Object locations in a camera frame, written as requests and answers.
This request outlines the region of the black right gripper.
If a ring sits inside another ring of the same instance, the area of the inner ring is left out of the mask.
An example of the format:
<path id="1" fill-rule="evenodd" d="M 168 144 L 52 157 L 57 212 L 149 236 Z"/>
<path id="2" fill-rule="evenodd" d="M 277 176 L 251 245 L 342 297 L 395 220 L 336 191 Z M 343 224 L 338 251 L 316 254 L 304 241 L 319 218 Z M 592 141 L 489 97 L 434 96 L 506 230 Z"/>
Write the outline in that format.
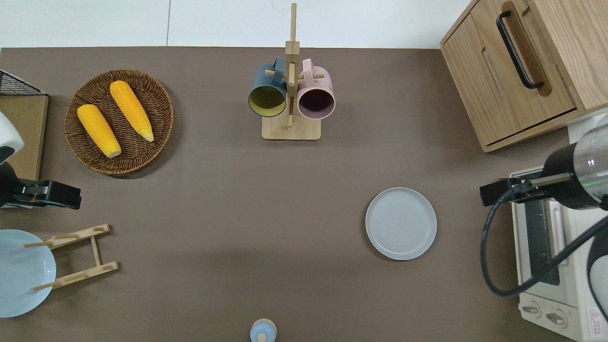
<path id="1" fill-rule="evenodd" d="M 534 188 L 531 181 L 540 178 L 541 174 L 523 174 L 509 178 L 499 178 L 479 188 L 481 202 L 484 207 L 495 206 L 498 203 L 528 203 L 545 200 L 547 193 L 540 188 Z"/>

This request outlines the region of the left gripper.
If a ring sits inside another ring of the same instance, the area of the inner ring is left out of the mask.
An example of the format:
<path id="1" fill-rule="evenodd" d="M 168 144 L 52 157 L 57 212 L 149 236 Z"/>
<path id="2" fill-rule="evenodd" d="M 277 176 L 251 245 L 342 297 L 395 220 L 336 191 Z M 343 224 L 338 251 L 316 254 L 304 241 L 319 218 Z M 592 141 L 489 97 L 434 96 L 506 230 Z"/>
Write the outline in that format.
<path id="1" fill-rule="evenodd" d="M 47 203 L 38 199 L 37 195 L 44 194 L 47 188 Z M 0 207 L 1 208 L 31 208 L 54 206 L 78 210 L 82 203 L 81 189 L 60 183 L 48 181 L 32 181 L 18 178 L 13 167 L 5 162 L 0 167 Z"/>

